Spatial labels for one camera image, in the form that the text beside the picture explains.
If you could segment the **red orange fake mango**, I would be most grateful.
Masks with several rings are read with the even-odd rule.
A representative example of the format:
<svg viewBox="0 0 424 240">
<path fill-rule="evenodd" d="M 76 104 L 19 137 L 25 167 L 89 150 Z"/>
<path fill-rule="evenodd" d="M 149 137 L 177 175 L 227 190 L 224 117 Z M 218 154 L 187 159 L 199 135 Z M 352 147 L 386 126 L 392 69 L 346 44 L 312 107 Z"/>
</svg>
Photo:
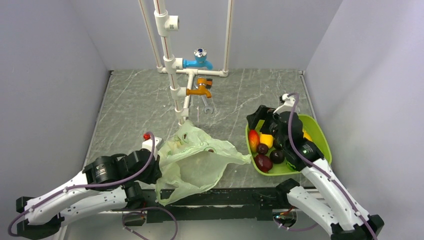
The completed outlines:
<svg viewBox="0 0 424 240">
<path fill-rule="evenodd" d="M 254 129 L 248 131 L 247 143 L 251 153 L 257 153 L 257 147 L 260 144 L 260 136 Z"/>
</svg>

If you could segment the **light green plastic bag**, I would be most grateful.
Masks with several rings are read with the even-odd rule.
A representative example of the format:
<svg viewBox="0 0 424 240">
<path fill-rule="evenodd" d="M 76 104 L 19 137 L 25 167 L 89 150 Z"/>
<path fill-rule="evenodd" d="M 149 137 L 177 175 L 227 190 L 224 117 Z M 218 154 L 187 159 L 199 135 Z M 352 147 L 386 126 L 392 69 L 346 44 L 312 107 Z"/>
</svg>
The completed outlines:
<svg viewBox="0 0 424 240">
<path fill-rule="evenodd" d="M 214 188 L 227 165 L 251 163 L 227 140 L 211 137 L 186 120 L 158 150 L 162 173 L 155 184 L 158 203 L 166 206 Z"/>
</svg>

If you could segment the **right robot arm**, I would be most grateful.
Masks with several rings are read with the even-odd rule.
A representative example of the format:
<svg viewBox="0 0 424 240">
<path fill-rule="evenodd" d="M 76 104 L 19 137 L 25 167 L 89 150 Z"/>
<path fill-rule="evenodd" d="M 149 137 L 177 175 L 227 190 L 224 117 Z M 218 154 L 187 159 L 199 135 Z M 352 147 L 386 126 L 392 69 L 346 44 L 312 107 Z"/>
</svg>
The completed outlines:
<svg viewBox="0 0 424 240">
<path fill-rule="evenodd" d="M 299 115 L 291 111 L 276 113 L 265 105 L 246 117 L 249 130 L 260 121 L 260 133 L 272 136 L 290 168 L 304 175 L 325 199 L 322 203 L 290 178 L 276 187 L 275 200 L 282 207 L 302 210 L 321 226 L 332 240 L 376 240 L 385 225 L 378 215 L 371 215 L 349 194 L 334 174 L 322 151 L 304 136 Z"/>
</svg>

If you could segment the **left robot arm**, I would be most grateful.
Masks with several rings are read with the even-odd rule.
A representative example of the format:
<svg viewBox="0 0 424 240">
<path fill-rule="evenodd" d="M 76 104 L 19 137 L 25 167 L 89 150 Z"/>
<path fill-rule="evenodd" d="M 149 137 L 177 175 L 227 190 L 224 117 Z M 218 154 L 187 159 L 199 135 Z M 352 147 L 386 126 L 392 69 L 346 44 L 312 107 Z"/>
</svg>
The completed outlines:
<svg viewBox="0 0 424 240">
<path fill-rule="evenodd" d="M 16 200 L 19 216 L 8 234 L 40 240 L 78 219 L 109 210 L 145 206 L 140 183 L 155 184 L 162 176 L 157 149 L 100 156 L 68 182 L 39 196 Z"/>
</svg>

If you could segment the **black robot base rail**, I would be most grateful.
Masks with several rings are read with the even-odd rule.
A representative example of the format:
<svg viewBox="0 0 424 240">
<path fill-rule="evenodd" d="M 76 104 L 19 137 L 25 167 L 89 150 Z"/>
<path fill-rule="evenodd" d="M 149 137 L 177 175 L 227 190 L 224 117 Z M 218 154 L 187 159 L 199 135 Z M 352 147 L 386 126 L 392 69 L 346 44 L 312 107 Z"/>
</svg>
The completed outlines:
<svg viewBox="0 0 424 240">
<path fill-rule="evenodd" d="M 164 208 L 178 221 L 240 220 L 270 221 L 275 215 L 293 212 L 294 207 L 280 199 L 275 187 L 219 187 L 196 193 L 162 206 L 159 200 L 171 196 L 174 189 L 166 187 L 157 194 L 143 189 L 141 200 L 125 206 L 124 210 L 143 208 L 147 223 L 170 220 Z"/>
</svg>

